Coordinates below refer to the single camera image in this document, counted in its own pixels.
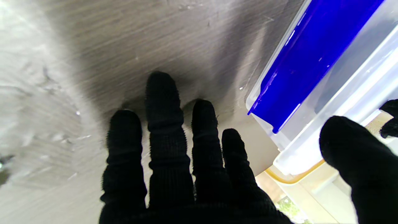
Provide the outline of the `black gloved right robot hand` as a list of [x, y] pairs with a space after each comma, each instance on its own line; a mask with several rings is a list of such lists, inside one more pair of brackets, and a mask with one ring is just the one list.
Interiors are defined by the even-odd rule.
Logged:
[[[199, 99], [192, 116], [193, 173], [174, 80], [153, 72], [146, 85], [150, 132], [149, 189], [141, 165], [141, 121], [130, 110], [110, 119], [100, 224], [290, 224], [257, 185], [238, 131], [219, 139], [211, 102]], [[330, 117], [320, 151], [351, 187], [360, 224], [397, 223], [397, 156], [360, 124]]]

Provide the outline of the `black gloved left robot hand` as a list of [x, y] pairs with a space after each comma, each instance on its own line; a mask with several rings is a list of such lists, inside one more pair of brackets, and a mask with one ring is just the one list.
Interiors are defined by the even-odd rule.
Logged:
[[382, 138], [387, 137], [398, 137], [398, 99], [389, 100], [385, 102], [380, 108], [380, 110], [388, 113], [393, 118], [382, 126], [379, 131]]

